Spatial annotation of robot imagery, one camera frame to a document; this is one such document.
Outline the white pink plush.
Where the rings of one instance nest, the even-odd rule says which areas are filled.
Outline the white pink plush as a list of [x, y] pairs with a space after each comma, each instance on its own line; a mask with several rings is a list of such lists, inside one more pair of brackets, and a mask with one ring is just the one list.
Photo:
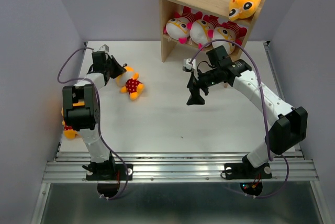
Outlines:
[[247, 28], [240, 27], [234, 22], [228, 21], [222, 23], [220, 26], [208, 31], [208, 36], [211, 41], [216, 39], [226, 39], [231, 42], [226, 41], [215, 41], [212, 42], [212, 47], [217, 48], [223, 46], [228, 54], [232, 54], [235, 50], [236, 43], [238, 45], [242, 44], [240, 38], [247, 34]]
[[213, 15], [205, 15], [203, 18], [195, 22], [188, 23], [190, 41], [198, 45], [200, 49], [204, 44], [210, 41], [208, 32], [219, 26], [218, 17]]
[[189, 38], [192, 23], [202, 17], [202, 12], [193, 13], [189, 7], [184, 6], [181, 14], [175, 12], [173, 18], [167, 21], [163, 33], [168, 35], [170, 39], [185, 44]]

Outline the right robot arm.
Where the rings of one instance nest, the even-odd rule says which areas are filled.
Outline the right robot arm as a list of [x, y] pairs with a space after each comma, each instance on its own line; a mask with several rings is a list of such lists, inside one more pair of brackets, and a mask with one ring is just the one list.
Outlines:
[[207, 52], [210, 70], [201, 72], [195, 59], [185, 59], [183, 70], [191, 74], [187, 88], [190, 97], [187, 105], [203, 105], [200, 92], [209, 93], [209, 87], [227, 83], [243, 94], [263, 114], [265, 140], [242, 158], [240, 163], [225, 166], [225, 178], [237, 180], [254, 178], [264, 172], [268, 161], [281, 155], [306, 138], [308, 112], [294, 107], [279, 98], [260, 80], [255, 65], [244, 60], [233, 61], [224, 47]]

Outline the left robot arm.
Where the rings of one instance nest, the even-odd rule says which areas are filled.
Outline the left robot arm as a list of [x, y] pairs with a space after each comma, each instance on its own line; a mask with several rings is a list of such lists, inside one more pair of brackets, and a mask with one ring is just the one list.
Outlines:
[[90, 180], [129, 180], [126, 163], [117, 165], [119, 155], [104, 140], [101, 132], [99, 89], [110, 79], [125, 73], [125, 68], [109, 54], [103, 45], [92, 51], [92, 65], [84, 77], [63, 81], [62, 108], [66, 126], [75, 130], [85, 143], [91, 160], [83, 165]]

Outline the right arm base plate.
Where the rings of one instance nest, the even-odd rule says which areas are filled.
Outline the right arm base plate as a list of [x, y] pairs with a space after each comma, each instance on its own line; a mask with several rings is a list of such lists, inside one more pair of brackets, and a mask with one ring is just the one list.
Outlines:
[[257, 168], [244, 163], [226, 163], [220, 176], [226, 180], [271, 179], [272, 171], [268, 163]]

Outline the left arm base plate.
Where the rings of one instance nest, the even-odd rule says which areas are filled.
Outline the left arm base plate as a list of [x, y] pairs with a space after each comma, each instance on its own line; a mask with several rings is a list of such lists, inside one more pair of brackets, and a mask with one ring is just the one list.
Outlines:
[[82, 165], [86, 172], [87, 181], [129, 181], [132, 180], [133, 165], [127, 164], [128, 175], [123, 164], [95, 163]]

